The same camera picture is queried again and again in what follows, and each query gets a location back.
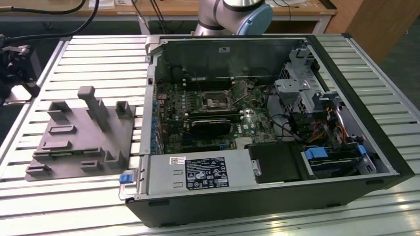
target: wooden cabinet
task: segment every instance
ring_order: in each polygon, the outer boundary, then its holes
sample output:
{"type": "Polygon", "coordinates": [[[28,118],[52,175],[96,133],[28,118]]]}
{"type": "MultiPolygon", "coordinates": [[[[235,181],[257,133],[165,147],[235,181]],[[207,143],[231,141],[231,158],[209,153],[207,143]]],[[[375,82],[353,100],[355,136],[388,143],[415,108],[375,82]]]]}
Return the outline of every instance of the wooden cabinet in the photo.
{"type": "Polygon", "coordinates": [[[415,19],[420,0],[331,0],[337,7],[325,33],[349,33],[379,63],[415,19]]]}

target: motherboard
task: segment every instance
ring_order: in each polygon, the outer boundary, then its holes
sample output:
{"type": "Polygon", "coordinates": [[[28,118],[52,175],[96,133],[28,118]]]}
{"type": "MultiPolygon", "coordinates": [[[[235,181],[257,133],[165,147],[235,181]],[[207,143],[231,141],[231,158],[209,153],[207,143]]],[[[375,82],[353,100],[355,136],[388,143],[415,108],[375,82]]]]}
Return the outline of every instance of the motherboard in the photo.
{"type": "Polygon", "coordinates": [[[265,88],[252,78],[159,82],[164,153],[243,149],[276,141],[264,108],[265,88]]]}

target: power supply label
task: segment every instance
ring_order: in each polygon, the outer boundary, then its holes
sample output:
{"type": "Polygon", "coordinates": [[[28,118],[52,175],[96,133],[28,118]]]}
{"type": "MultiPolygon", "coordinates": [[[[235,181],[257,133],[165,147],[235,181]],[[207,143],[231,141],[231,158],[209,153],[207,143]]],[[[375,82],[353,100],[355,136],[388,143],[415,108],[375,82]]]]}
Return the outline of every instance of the power supply label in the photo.
{"type": "Polygon", "coordinates": [[[224,157],[185,160],[187,189],[229,187],[224,157]]]}

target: blue latch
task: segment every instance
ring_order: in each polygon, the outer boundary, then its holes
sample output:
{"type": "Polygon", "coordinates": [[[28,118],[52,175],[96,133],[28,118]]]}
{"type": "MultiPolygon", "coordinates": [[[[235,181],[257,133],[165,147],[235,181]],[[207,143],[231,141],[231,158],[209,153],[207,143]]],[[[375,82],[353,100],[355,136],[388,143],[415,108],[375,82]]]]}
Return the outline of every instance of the blue latch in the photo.
{"type": "Polygon", "coordinates": [[[367,149],[365,149],[365,147],[364,147],[363,145],[359,145],[359,146],[357,146],[357,149],[359,149],[359,151],[360,151],[360,155],[361,155],[361,156],[367,155],[368,152],[367,152],[367,149]]]}
{"type": "Polygon", "coordinates": [[[307,159],[311,160],[312,158],[327,158],[328,154],[325,148],[323,147],[311,147],[307,151],[304,151],[307,159]]]}
{"type": "Polygon", "coordinates": [[[120,184],[133,183],[133,174],[120,175],[120,184]]]}

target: slotted metal table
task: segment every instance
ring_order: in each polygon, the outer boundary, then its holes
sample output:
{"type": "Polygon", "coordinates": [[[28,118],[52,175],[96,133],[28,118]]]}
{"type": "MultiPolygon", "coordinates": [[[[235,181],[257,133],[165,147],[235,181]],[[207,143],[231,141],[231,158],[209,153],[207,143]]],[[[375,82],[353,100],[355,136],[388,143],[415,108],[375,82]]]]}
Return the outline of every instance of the slotted metal table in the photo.
{"type": "MultiPolygon", "coordinates": [[[[119,199],[119,175],[27,182],[53,100],[71,107],[80,86],[96,87],[105,105],[136,105],[129,168],[139,163],[147,62],[143,35],[75,36],[60,41],[39,85],[0,148],[0,235],[413,235],[420,231],[420,176],[347,206],[147,228],[119,199]]],[[[317,36],[416,174],[420,172],[420,113],[356,42],[317,36]]]]}

